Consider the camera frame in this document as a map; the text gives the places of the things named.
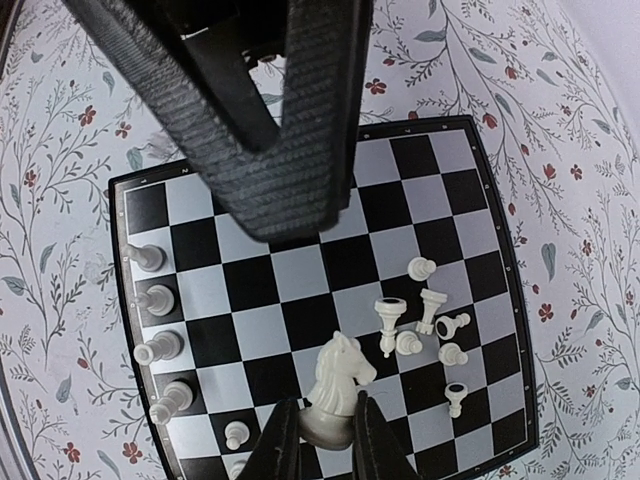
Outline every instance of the red flower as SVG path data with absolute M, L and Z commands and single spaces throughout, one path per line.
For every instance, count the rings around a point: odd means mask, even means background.
M 573 175 L 576 180 L 582 180 L 582 169 L 578 167 L 578 165 L 574 165 L 571 169 L 571 175 Z
M 513 67 L 507 67 L 504 69 L 504 73 L 507 74 L 507 77 L 509 77 L 511 80 L 515 80 L 516 78 L 518 78 L 518 72 L 515 68 Z
M 120 122 L 120 128 L 116 129 L 116 137 L 122 135 L 122 138 L 127 138 L 129 130 L 131 130 L 131 125 L 127 122 Z
M 511 465 L 505 465 L 498 472 L 498 478 L 510 477 L 512 473 L 516 473 Z
M 553 318 L 553 312 L 551 311 L 551 304 L 543 303 L 542 306 L 540 307 L 540 310 L 538 310 L 538 315 L 540 315 L 540 320 L 542 321 L 542 323 L 546 322 L 547 320 L 551 320 Z
M 124 442 L 122 448 L 124 448 L 122 454 L 129 459 L 130 464 L 135 465 L 136 463 L 138 463 L 138 459 L 142 457 L 142 452 L 138 450 L 138 445 L 136 445 L 136 442 Z
M 591 386 L 587 385 L 587 388 L 583 388 L 582 391 L 587 396 L 587 398 L 591 398 L 596 394 L 596 386 L 595 385 L 591 385 Z
M 584 253 L 588 257 L 589 255 L 591 255 L 592 252 L 593 252 L 593 250 L 591 249 L 591 242 L 583 240 L 582 241 L 582 253 Z
M 69 457 L 71 463 L 80 463 L 80 450 L 73 446 L 73 443 L 67 443 L 67 448 L 63 448 L 62 452 Z
M 372 95 L 383 94 L 387 89 L 387 84 L 381 82 L 379 78 L 374 78 L 373 81 L 365 83 L 364 88 L 368 88 Z
M 544 167 L 544 174 L 547 176 L 547 180 L 553 180 L 556 178 L 556 169 L 553 168 L 553 165 L 547 163 L 547 166 Z
M 84 109 L 84 113 L 78 115 L 78 120 L 80 120 L 80 126 L 84 127 L 86 125 L 91 125 L 93 122 L 93 117 L 96 115 L 96 111 L 93 109 L 93 105 L 89 105 Z
M 487 124 L 487 127 L 494 129 L 498 126 L 498 120 L 490 113 L 485 113 L 482 117 L 482 122 Z
M 36 184 L 36 180 L 38 179 L 38 175 L 33 170 L 29 170 L 24 174 L 24 184 L 29 188 L 33 188 Z

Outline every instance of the fallen chess piece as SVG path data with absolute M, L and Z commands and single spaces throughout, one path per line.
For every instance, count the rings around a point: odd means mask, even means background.
M 316 384 L 300 412 L 300 436 L 315 447 L 344 450 L 353 441 L 353 415 L 358 401 L 356 385 L 368 385 L 376 369 L 360 351 L 360 343 L 340 332 L 320 350 Z
M 400 332 L 396 338 L 396 351 L 400 355 L 414 355 L 422 351 L 423 345 L 415 332 Z
M 136 345 L 133 358 L 140 365 L 151 365 L 158 360 L 171 360 L 182 351 L 182 340 L 174 332 L 158 332 L 152 340 Z
M 438 360 L 447 367 L 466 365 L 469 361 L 469 355 L 464 353 L 457 343 L 445 343 L 438 351 Z
M 407 273 L 412 280 L 415 280 L 416 282 L 424 282 L 435 273 L 436 269 L 437 265 L 433 260 L 416 257 L 409 262 Z
M 224 429 L 224 437 L 227 439 L 227 448 L 229 450 L 237 450 L 240 446 L 249 441 L 251 432 L 242 422 L 231 422 Z
M 384 353 L 384 358 L 389 358 L 396 348 L 396 322 L 407 311 L 407 302 L 401 298 L 381 298 L 376 300 L 373 308 L 382 318 L 380 350 Z
M 244 470 L 246 464 L 246 460 L 238 460 L 237 462 L 235 462 L 232 465 L 231 470 L 229 470 L 229 479 L 236 480 L 242 473 L 242 470 Z
M 462 400 L 469 394 L 469 390 L 464 383 L 450 383 L 444 389 L 444 396 L 449 400 L 449 416 L 458 418 L 462 415 Z
M 173 416 L 186 410 L 193 402 L 193 392 L 184 382 L 174 381 L 164 388 L 162 398 L 149 408 L 151 421 L 156 425 L 166 425 Z
M 416 324 L 416 332 L 431 335 L 433 333 L 433 317 L 438 309 L 447 303 L 449 297 L 446 293 L 438 293 L 426 288 L 422 289 L 420 296 L 424 303 L 424 314 L 422 320 Z
M 136 295 L 136 305 L 145 308 L 151 315 L 164 317 L 175 305 L 173 292 L 164 285 L 153 285 L 149 290 Z
M 127 244 L 122 249 L 122 253 L 138 264 L 145 272 L 157 272 L 162 268 L 165 260 L 164 251 L 155 245 L 145 245 L 136 247 Z
M 468 313 L 461 313 L 456 318 L 442 316 L 436 320 L 436 334 L 442 340 L 451 340 L 458 328 L 471 323 L 471 316 Z

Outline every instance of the white pawn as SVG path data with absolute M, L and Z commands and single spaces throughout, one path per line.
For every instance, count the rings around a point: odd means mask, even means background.
M 251 432 L 242 422 L 231 422 L 224 429 L 224 436 L 227 439 L 227 448 L 229 450 L 237 450 L 241 445 L 249 441 Z
M 469 361 L 469 355 L 464 353 L 457 343 L 445 343 L 438 351 L 438 360 L 447 367 L 466 365 Z
M 236 480 L 242 473 L 242 470 L 244 470 L 246 464 L 246 460 L 238 460 L 236 463 L 234 463 L 231 467 L 231 470 L 229 470 L 229 478 L 231 480 Z
M 449 405 L 449 416 L 451 418 L 458 418 L 462 415 L 462 405 L 461 402 L 464 400 L 469 394 L 469 389 L 464 383 L 450 383 L 444 389 L 444 396 L 450 402 Z
M 145 245 L 136 247 L 131 244 L 125 245 L 122 253 L 136 262 L 141 270 L 145 272 L 157 272 L 162 268 L 165 255 L 160 247 L 155 245 Z
M 436 262 L 433 260 L 416 257 L 409 262 L 407 273 L 412 280 L 415 280 L 416 282 L 424 282 L 436 271 L 436 268 Z
M 136 345 L 133 358 L 140 365 L 151 365 L 158 360 L 171 360 L 180 355 L 182 341 L 176 333 L 165 331 L 155 334 L 152 340 Z
M 407 302 L 401 298 L 381 298 L 376 300 L 374 309 L 382 318 L 380 350 L 384 353 L 384 358 L 389 358 L 396 348 L 396 322 L 407 311 Z
M 400 332 L 396 337 L 396 351 L 400 355 L 414 355 L 422 351 L 423 345 L 415 332 Z
M 424 314 L 422 320 L 416 324 L 416 332 L 431 335 L 433 333 L 433 317 L 449 297 L 446 293 L 438 293 L 426 288 L 422 289 L 420 296 L 424 303 Z
M 184 382 L 171 382 L 164 388 L 162 398 L 149 408 L 151 421 L 156 425 L 166 425 L 179 411 L 186 410 L 193 403 L 193 392 Z
M 163 317 L 168 315 L 175 305 L 173 292 L 164 285 L 153 285 L 149 290 L 136 295 L 136 305 L 146 308 L 151 315 Z
M 436 333 L 442 340 L 451 340 L 456 330 L 470 323 L 471 316 L 468 313 L 456 315 L 456 318 L 442 316 L 436 320 Z

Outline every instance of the black chessboard frame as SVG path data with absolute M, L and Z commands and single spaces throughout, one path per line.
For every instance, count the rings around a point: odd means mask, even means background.
M 515 252 L 512 246 L 511 235 L 509 233 L 508 224 L 506 221 L 506 215 L 502 208 L 500 196 L 493 176 L 490 172 L 487 156 L 484 152 L 484 148 L 473 122 L 473 118 L 469 116 L 459 116 L 362 126 L 359 132 L 359 141 L 366 142 L 368 140 L 375 139 L 392 139 L 394 137 L 430 134 L 446 130 L 464 131 L 467 141 L 469 142 L 469 145 L 473 151 L 473 156 L 476 161 L 480 181 L 485 190 L 485 197 L 488 203 L 488 208 L 491 211 L 493 221 L 496 224 L 496 234 L 498 237 L 498 242 L 500 244 L 500 253 L 502 254 L 507 286 L 513 305 L 513 315 L 516 323 L 515 335 L 517 337 L 517 344 L 521 349 L 519 355 L 522 370 L 522 382 L 525 386 L 525 415 L 528 421 L 525 427 L 526 441 L 519 444 L 517 447 L 509 451 L 504 451 L 491 460 L 485 461 L 472 469 L 458 472 L 453 475 L 427 473 L 427 475 L 425 476 L 427 480 L 430 480 L 431 478 L 446 478 L 446 480 L 462 480 L 467 478 L 475 478 L 488 471 L 498 468 L 501 465 L 509 463 L 515 458 L 537 448 L 539 445 L 533 355 L 529 331 L 527 327 L 526 309 L 523 299 L 520 275 L 518 272 Z M 126 338 L 131 352 L 133 351 L 135 345 L 143 342 L 141 323 L 144 323 L 144 319 L 138 318 L 137 309 L 133 308 L 134 305 L 131 303 L 134 297 L 131 267 L 128 262 L 123 261 L 123 258 L 120 254 L 121 247 L 127 243 L 127 227 L 126 220 L 124 218 L 125 192 L 133 188 L 141 187 L 143 185 L 153 185 L 155 183 L 163 182 L 180 175 L 188 175 L 192 173 L 194 173 L 194 170 L 187 163 L 187 161 L 181 160 L 150 169 L 133 172 L 122 177 L 113 178 L 109 181 L 109 198 L 111 199 L 111 234 L 117 274 L 117 287 Z M 215 199 L 213 200 L 213 204 L 214 209 L 221 208 L 219 205 L 216 206 Z M 158 449 L 158 453 L 167 474 L 167 478 L 169 478 L 170 480 L 193 480 L 196 478 L 211 478 L 209 476 L 211 472 L 204 471 L 201 471 L 200 473 L 202 476 L 194 475 L 193 477 L 186 476 L 185 478 L 185 475 L 182 473 L 183 470 L 180 467 L 179 460 L 176 456 L 174 446 L 169 439 L 167 428 L 164 426 L 153 425 L 150 422 L 148 416 L 150 404 L 154 400 L 159 398 L 162 392 L 156 391 L 156 386 L 153 381 L 153 375 L 151 374 L 148 367 L 139 366 L 133 360 L 133 358 L 131 359 L 131 363 L 133 371 L 135 373 L 136 382 L 140 390 L 142 404 L 147 415 L 147 423 L 150 426 L 153 440 Z M 351 477 L 349 475 L 338 475 L 331 478 L 335 478 L 337 480 Z

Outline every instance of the floral pattern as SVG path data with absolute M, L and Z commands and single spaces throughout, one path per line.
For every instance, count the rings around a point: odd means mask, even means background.
M 361 123 L 472 115 L 508 213 L 540 448 L 484 479 L 638 478 L 638 155 L 580 32 L 555 0 L 377 0 L 367 65 Z M 252 72 L 276 117 L 283 73 Z M 163 479 L 106 186 L 180 152 L 58 0 L 26 1 L 0 99 L 0 360 L 28 453 L 42 478 Z

